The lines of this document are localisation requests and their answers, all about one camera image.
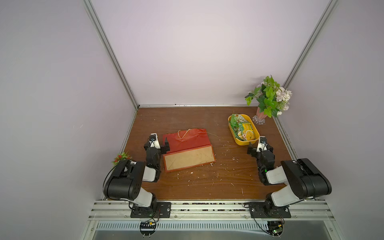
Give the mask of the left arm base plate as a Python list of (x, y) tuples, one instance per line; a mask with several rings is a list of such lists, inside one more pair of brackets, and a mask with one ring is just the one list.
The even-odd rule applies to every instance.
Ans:
[(131, 218), (170, 218), (172, 204), (171, 202), (156, 202), (149, 207), (140, 207), (133, 205)]

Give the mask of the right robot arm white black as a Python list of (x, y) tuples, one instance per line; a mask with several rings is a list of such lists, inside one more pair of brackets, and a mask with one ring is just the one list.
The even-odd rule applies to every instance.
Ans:
[(259, 143), (256, 148), (250, 144), (247, 154), (257, 160), (261, 183), (265, 186), (286, 185), (266, 196), (263, 209), (269, 216), (278, 211), (286, 213), (289, 205), (308, 198), (329, 195), (332, 192), (330, 181), (307, 158), (282, 161), (276, 168), (273, 147), (267, 143)]

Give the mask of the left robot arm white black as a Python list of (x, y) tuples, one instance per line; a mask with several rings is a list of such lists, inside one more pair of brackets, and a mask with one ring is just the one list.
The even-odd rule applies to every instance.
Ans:
[(104, 196), (111, 200), (133, 203), (134, 211), (157, 211), (155, 194), (146, 191), (142, 182), (156, 183), (161, 175), (161, 156), (170, 151), (168, 140), (163, 146), (155, 142), (145, 144), (146, 161), (121, 160), (107, 175), (103, 183)]

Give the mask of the green yellow condiment packet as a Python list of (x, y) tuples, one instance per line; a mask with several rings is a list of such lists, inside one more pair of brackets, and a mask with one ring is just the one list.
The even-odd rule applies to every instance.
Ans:
[(242, 141), (256, 140), (256, 134), (251, 123), (242, 123), (237, 135)]

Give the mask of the red paper bag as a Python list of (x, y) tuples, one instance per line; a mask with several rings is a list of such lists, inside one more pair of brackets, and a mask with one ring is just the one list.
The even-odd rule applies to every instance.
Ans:
[(170, 145), (170, 150), (164, 154), (166, 172), (216, 162), (213, 146), (205, 129), (179, 130), (177, 133), (164, 135), (163, 140)]

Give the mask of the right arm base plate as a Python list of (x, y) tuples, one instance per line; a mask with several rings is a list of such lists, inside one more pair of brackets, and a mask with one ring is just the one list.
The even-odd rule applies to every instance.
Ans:
[(289, 219), (292, 217), (288, 207), (276, 207), (261, 202), (250, 202), (245, 205), (250, 210), (251, 217), (255, 219)]

